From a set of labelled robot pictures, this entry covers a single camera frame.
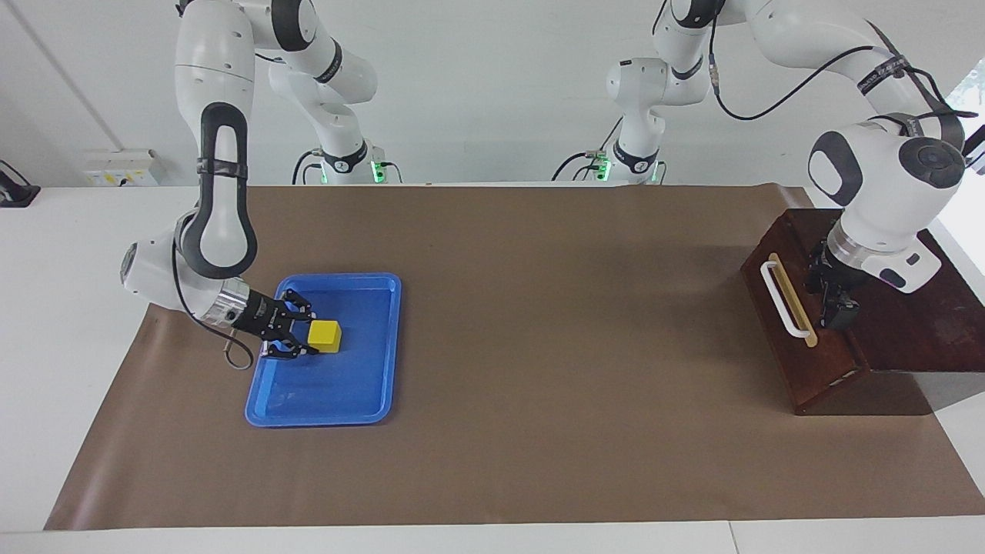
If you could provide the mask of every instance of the white table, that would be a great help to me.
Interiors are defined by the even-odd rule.
[[[973,552],[985,518],[40,533],[143,318],[123,252],[168,229],[194,188],[52,188],[0,211],[0,553]],[[939,415],[985,488],[985,395]]]

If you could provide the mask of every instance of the blue tray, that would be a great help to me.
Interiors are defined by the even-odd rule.
[[[400,278],[390,273],[295,275],[288,288],[311,302],[319,319],[339,321],[338,354],[295,360],[260,358],[246,401],[255,427],[371,425],[390,411],[400,316]],[[306,338],[309,324],[295,324]]]

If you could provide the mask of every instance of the drawer handle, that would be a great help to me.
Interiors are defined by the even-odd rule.
[[[776,312],[780,315],[780,320],[783,321],[783,326],[786,327],[790,336],[803,339],[808,348],[818,346],[818,335],[814,332],[814,327],[807,317],[804,306],[797,298],[797,293],[790,282],[790,277],[787,276],[783,262],[780,261],[780,256],[772,253],[769,256],[769,261],[763,263],[759,269],[759,273],[762,274],[762,281],[766,284],[766,290],[769,291]],[[776,286],[776,281],[779,281],[779,288]]]

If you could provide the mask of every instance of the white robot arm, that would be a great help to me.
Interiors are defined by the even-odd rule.
[[[879,114],[825,133],[810,156],[809,175],[815,186],[845,208],[813,269],[818,288],[829,295],[825,305],[833,313],[848,315],[827,316],[822,325],[850,323],[857,306],[847,292],[865,280],[862,274],[904,293],[923,287],[941,262],[916,235],[957,192],[965,169],[960,152],[964,133],[939,92],[932,94],[919,80],[918,75],[924,73],[910,66],[880,30],[836,0],[669,0],[654,36],[658,52],[667,61],[663,65],[659,60],[647,62],[666,66],[649,85],[662,84],[663,91],[643,93],[636,88],[648,85],[627,78],[628,72],[647,67],[635,61],[619,71],[618,83],[631,83],[631,90],[624,93],[617,87],[617,91],[643,99],[639,105],[645,105],[648,112],[659,104],[697,104],[710,89],[727,110],[721,102],[713,55],[707,60],[710,87],[697,78],[703,72],[693,70],[705,62],[701,52],[715,24],[735,23],[750,24],[757,46],[773,63],[847,77]],[[611,91],[614,74],[610,75]],[[619,95],[613,96],[620,101]],[[641,112],[627,110],[625,117],[638,121]],[[741,119],[755,118],[729,113]],[[621,136],[614,150],[659,141],[660,134],[646,136],[645,127],[638,123],[624,125],[628,136]],[[618,150],[615,154],[618,162]],[[615,178],[631,172],[616,162]]]
[[[353,178],[364,177],[358,170],[365,154],[358,153],[369,147],[343,104],[370,100],[376,75],[328,35],[311,0],[181,0],[178,12],[175,87],[199,147],[199,201],[173,232],[131,245],[120,270],[123,286],[187,312],[231,342],[237,341],[219,329],[256,335],[268,356],[317,353],[292,334],[294,321],[314,319],[307,300],[292,291],[274,300],[239,277],[257,252],[246,210],[254,54],[256,48],[282,52],[285,63],[272,71],[275,88],[309,115],[326,157],[352,161],[347,171],[333,167]],[[330,115],[333,110],[339,117]]]

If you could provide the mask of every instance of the white electrical box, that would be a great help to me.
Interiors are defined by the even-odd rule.
[[[159,186],[164,167],[152,150],[88,152],[83,171],[92,186]]]

